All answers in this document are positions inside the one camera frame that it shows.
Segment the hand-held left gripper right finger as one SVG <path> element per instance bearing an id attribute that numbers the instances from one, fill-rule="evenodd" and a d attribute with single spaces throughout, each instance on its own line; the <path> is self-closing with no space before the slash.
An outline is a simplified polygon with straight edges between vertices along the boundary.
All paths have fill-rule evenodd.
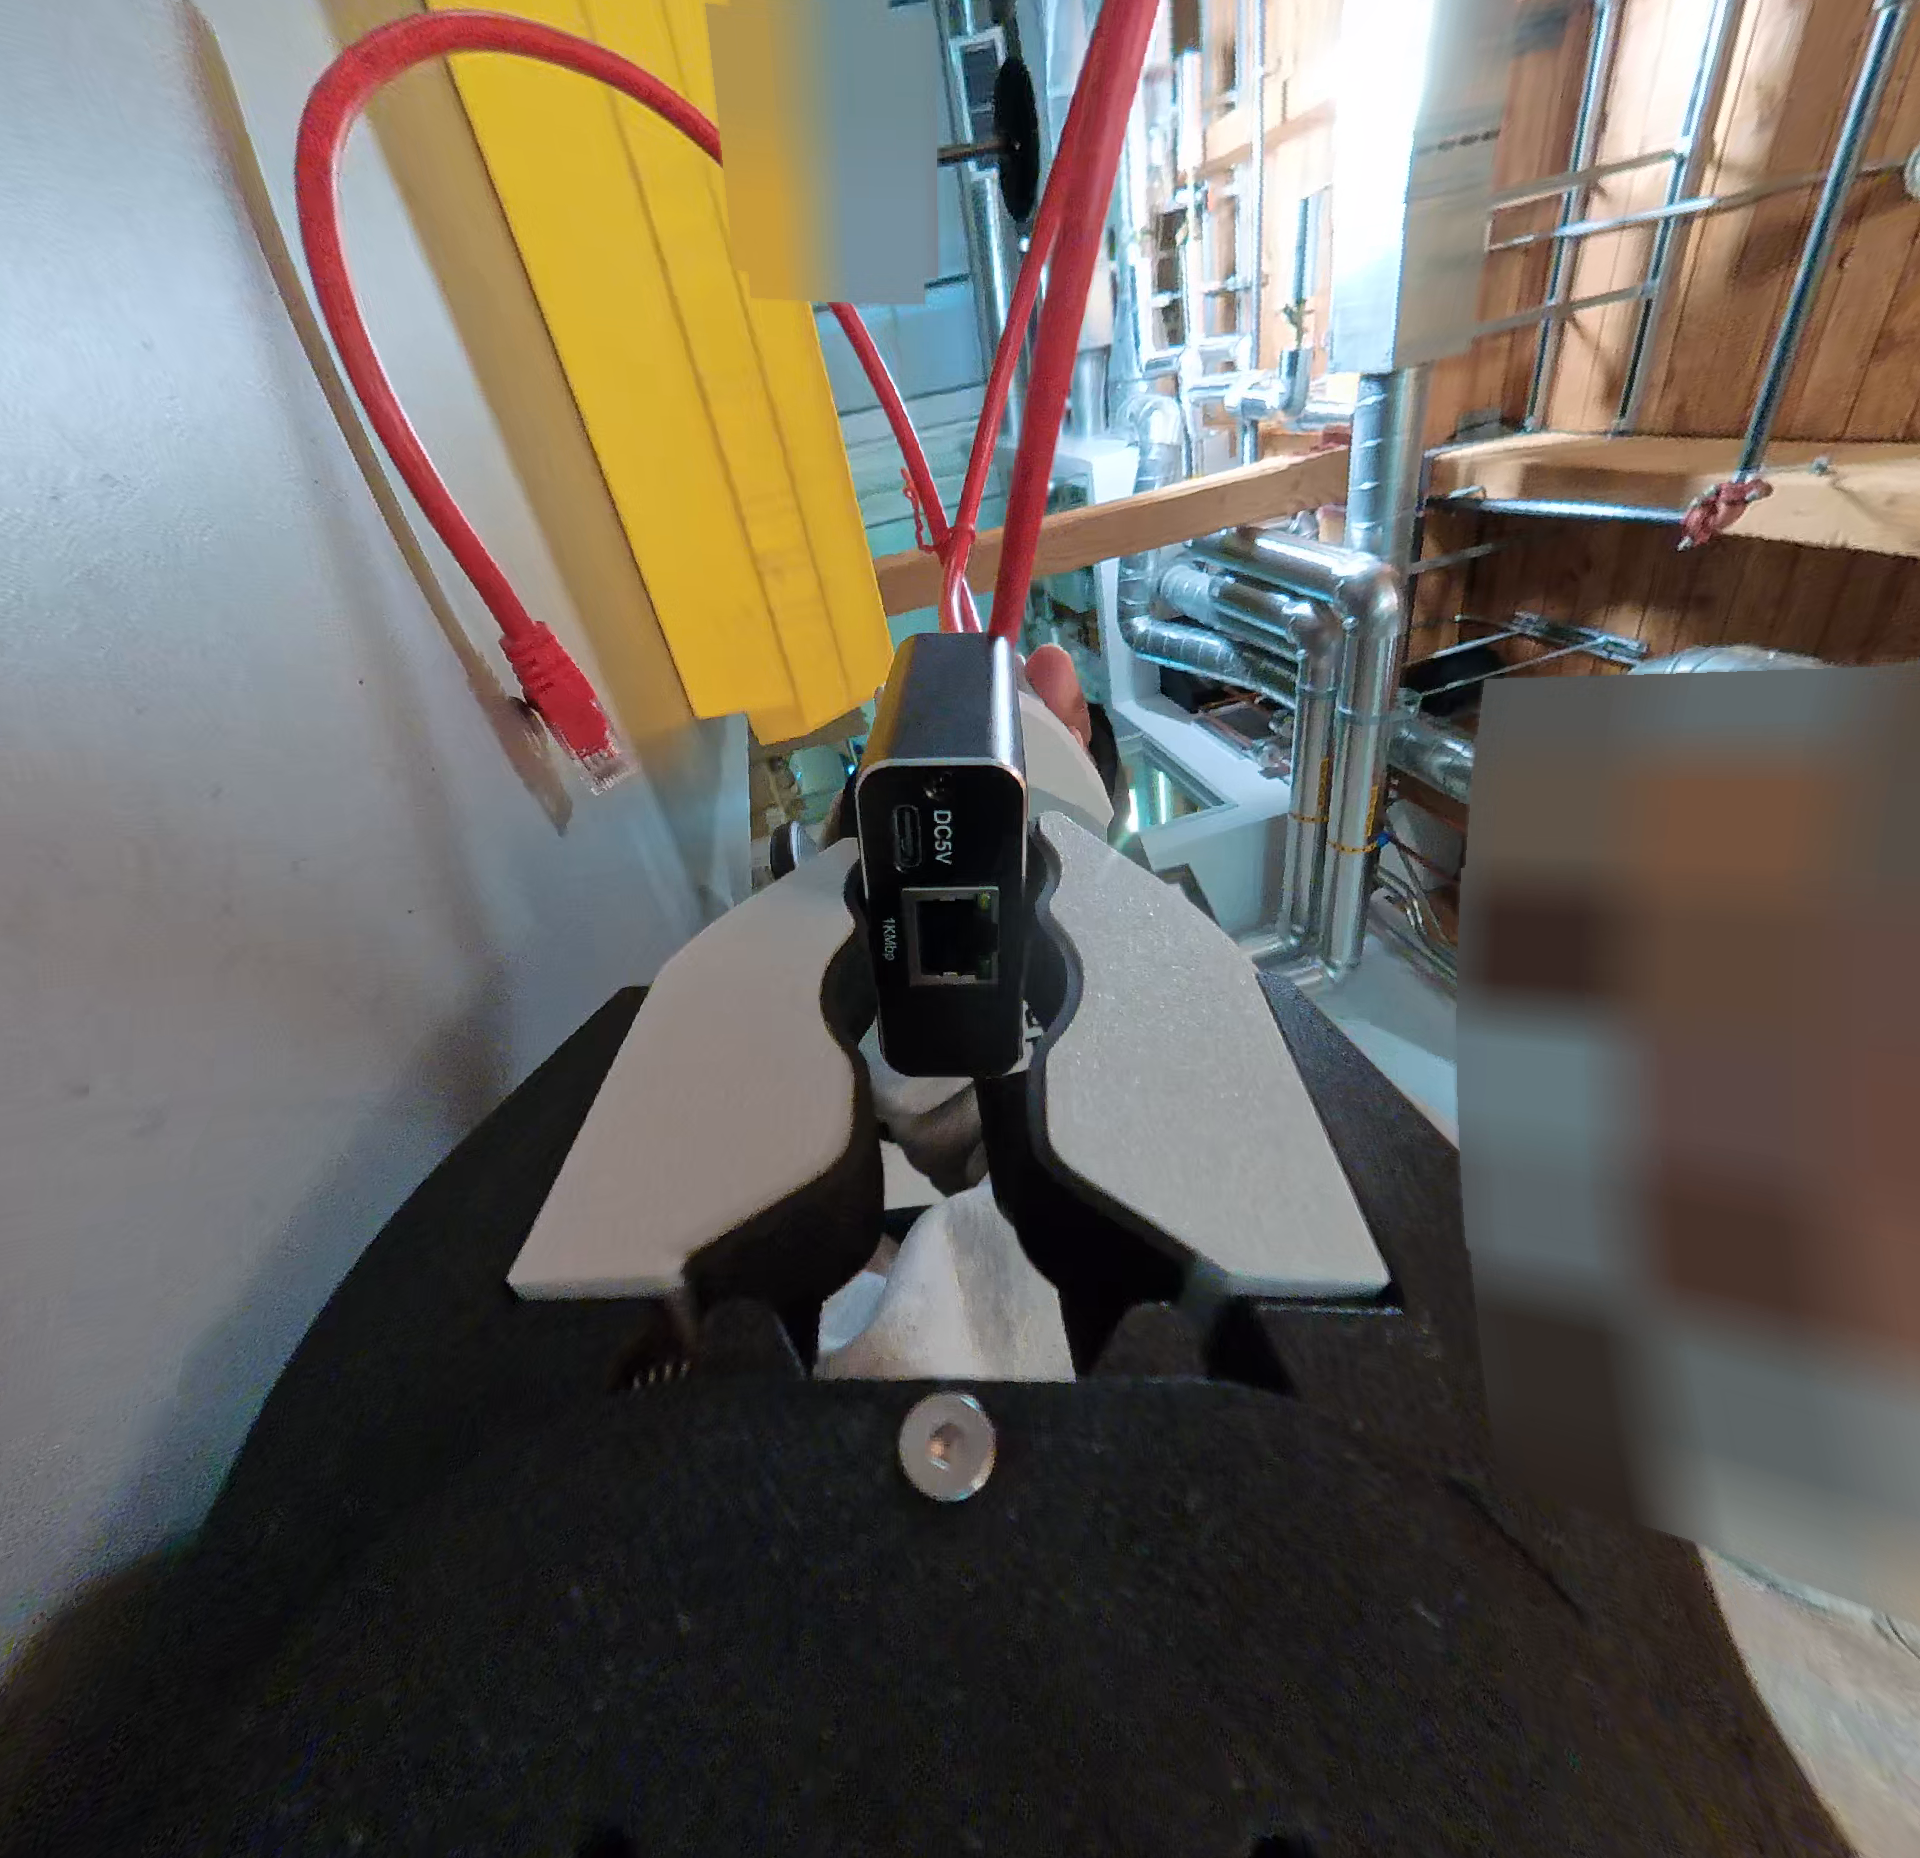
<path id="1" fill-rule="evenodd" d="M 1059 815 L 1034 827 L 1024 1068 L 991 1080 L 991 1183 L 1070 1339 L 1166 1304 L 1374 1304 L 1387 1260 L 1252 960 Z"/>

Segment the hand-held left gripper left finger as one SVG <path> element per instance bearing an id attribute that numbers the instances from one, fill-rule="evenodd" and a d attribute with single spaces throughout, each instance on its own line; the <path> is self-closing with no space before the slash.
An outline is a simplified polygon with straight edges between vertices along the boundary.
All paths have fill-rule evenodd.
<path id="1" fill-rule="evenodd" d="M 658 972 L 508 1270 L 521 1299 L 732 1299 L 816 1320 L 883 1218 L 858 848 L 830 845 Z"/>

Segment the black ethernet adapter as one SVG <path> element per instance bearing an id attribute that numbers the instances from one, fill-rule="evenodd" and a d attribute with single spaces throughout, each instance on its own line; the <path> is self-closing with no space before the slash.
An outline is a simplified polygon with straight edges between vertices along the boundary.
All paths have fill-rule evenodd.
<path id="1" fill-rule="evenodd" d="M 876 1039 L 903 1077 L 1002 1077 L 1024 1051 L 1028 797 L 1013 650 L 905 640 L 851 784 Z"/>

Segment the person's right hand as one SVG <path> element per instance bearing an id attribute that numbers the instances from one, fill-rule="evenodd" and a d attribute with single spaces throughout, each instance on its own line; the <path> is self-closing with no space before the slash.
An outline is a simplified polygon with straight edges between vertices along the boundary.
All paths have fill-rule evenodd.
<path id="1" fill-rule="evenodd" d="M 1030 692 L 1050 710 L 1050 714 L 1074 737 L 1089 755 L 1092 719 L 1087 712 L 1086 690 L 1078 680 L 1072 654 L 1063 646 L 1037 646 L 1024 659 L 1024 680 Z"/>

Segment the silver insulated pipe bundle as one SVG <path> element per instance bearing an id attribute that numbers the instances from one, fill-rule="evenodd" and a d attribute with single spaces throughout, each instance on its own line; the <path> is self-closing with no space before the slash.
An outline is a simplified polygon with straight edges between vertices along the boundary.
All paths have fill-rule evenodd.
<path id="1" fill-rule="evenodd" d="M 1307 993 L 1356 974 L 1425 546 L 1430 365 L 1356 383 L 1344 525 L 1237 525 L 1123 555 L 1101 627 L 1112 685 L 1147 663 L 1291 717 L 1271 925 L 1250 959 Z"/>

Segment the slanted wooden beam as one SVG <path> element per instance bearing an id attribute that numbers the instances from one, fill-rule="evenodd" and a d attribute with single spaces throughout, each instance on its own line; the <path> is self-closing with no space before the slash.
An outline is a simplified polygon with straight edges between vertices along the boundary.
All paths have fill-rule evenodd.
<path id="1" fill-rule="evenodd" d="M 1268 526 L 1297 511 L 1344 504 L 1349 451 L 1264 459 L 1259 465 L 1167 484 L 1115 502 L 1050 511 L 1040 525 L 1030 563 L 1033 577 L 1063 576 L 1123 555 L 1202 539 L 1237 526 Z M 991 595 L 1004 531 L 981 531 L 970 549 L 969 581 Z M 939 604 L 942 566 L 924 550 L 878 560 L 876 581 L 886 615 L 907 615 Z"/>

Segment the yellow box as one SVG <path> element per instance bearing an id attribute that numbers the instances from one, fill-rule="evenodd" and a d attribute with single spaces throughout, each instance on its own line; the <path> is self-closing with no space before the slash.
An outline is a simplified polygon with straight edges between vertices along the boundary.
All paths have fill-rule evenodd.
<path id="1" fill-rule="evenodd" d="M 749 299 L 728 239 L 708 14 L 722 0 L 425 0 L 321 76 L 301 116 L 301 244 L 324 330 L 386 455 L 490 614 L 533 712 L 594 772 L 638 735 L 614 633 L 649 604 L 687 709 L 782 745 L 878 688 L 894 641 L 814 309 Z M 344 260 L 355 118 L 454 63 L 463 118 L 586 430 L 637 580 L 583 580 L 597 692 L 514 595 L 427 459 Z"/>

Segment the black round disc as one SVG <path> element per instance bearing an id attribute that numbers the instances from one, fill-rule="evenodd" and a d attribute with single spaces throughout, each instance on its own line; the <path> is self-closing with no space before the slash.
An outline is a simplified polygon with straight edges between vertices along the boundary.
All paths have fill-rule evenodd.
<path id="1" fill-rule="evenodd" d="M 989 164 L 1009 220 L 1033 222 L 1044 186 L 1044 136 L 1033 77 L 1018 55 L 998 64 L 991 86 L 991 129 L 939 146 L 939 169 Z"/>

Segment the wooden ceiling beam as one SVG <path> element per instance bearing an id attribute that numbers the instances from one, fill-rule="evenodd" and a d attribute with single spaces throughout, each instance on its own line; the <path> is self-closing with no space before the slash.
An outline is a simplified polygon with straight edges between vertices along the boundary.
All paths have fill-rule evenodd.
<path id="1" fill-rule="evenodd" d="M 1425 496 L 1491 515 L 1678 526 L 1738 468 L 1738 439 L 1537 431 L 1433 451 Z M 1727 539 L 1918 555 L 1910 441 L 1775 441 L 1759 477 L 1770 491 L 1720 531 Z"/>

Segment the red pipe clamp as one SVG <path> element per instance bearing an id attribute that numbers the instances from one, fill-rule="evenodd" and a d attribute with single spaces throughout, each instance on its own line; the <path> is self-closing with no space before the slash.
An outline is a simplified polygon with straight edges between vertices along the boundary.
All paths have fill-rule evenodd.
<path id="1" fill-rule="evenodd" d="M 1770 496 L 1771 482 L 1763 475 L 1717 481 L 1682 513 L 1677 550 L 1684 554 L 1719 539 Z"/>

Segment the grey sprinkler pipe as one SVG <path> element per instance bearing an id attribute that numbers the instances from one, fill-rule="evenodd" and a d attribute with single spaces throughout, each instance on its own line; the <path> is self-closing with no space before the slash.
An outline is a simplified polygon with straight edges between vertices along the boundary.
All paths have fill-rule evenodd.
<path id="1" fill-rule="evenodd" d="M 1858 189 L 1867 138 L 1878 121 L 1884 93 L 1897 64 L 1916 0 L 1874 0 L 1867 44 L 1846 106 L 1842 109 L 1836 146 L 1822 172 L 1811 224 L 1798 253 L 1783 316 L 1770 341 L 1754 407 L 1740 441 L 1740 460 L 1732 494 L 1740 502 L 1760 502 L 1767 491 L 1765 455 L 1777 409 L 1784 400 L 1804 326 L 1836 251 L 1838 230 Z"/>

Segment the ribbed silver ventilation duct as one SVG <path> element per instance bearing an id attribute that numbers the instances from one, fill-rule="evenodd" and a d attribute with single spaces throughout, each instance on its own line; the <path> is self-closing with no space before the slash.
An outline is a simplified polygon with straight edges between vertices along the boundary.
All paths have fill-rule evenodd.
<path id="1" fill-rule="evenodd" d="M 994 138 L 994 77 L 1019 63 L 1034 97 L 1037 184 L 1050 170 L 1086 61 L 1096 0 L 929 0 L 939 54 L 939 124 L 947 139 Z M 1033 214 L 1013 213 L 994 152 L 953 166 L 961 214 L 979 359 L 991 365 L 1013 306 Z"/>

